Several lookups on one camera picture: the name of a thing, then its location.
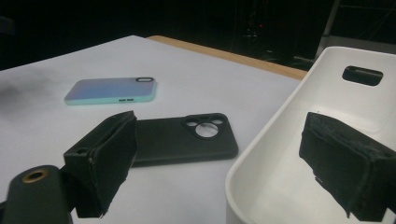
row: white table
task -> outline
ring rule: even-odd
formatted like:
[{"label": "white table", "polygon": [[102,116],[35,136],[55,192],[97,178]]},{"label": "white table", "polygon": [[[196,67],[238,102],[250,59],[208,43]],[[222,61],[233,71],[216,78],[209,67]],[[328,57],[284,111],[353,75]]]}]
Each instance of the white table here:
[{"label": "white table", "polygon": [[[151,102],[74,105],[64,96],[80,79],[155,77]],[[137,36],[0,72],[0,201],[9,181],[63,153],[105,118],[133,110],[138,119],[225,114],[240,151],[299,80],[178,49]],[[101,219],[74,223],[225,223],[224,179],[234,160],[131,169]]]}]

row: gradient phone case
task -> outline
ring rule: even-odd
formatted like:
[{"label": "gradient phone case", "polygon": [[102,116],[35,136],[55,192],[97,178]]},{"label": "gradient phone case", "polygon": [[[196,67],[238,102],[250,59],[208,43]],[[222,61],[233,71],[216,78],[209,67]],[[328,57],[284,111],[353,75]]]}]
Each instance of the gradient phone case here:
[{"label": "gradient phone case", "polygon": [[145,102],[154,98],[153,77],[82,79],[64,97],[67,105],[100,105]]}]

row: white bin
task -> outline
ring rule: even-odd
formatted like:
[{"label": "white bin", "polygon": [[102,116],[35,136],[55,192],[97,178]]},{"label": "white bin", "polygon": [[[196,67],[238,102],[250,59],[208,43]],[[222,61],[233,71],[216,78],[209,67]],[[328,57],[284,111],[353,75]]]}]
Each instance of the white bin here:
[{"label": "white bin", "polygon": [[[377,86],[347,81],[343,72],[349,66],[380,71],[383,77]],[[227,224],[361,223],[352,214],[347,218],[299,157],[306,114],[339,119],[395,150],[395,98],[396,55],[325,49],[227,174]],[[394,221],[388,209],[381,223]]]}]

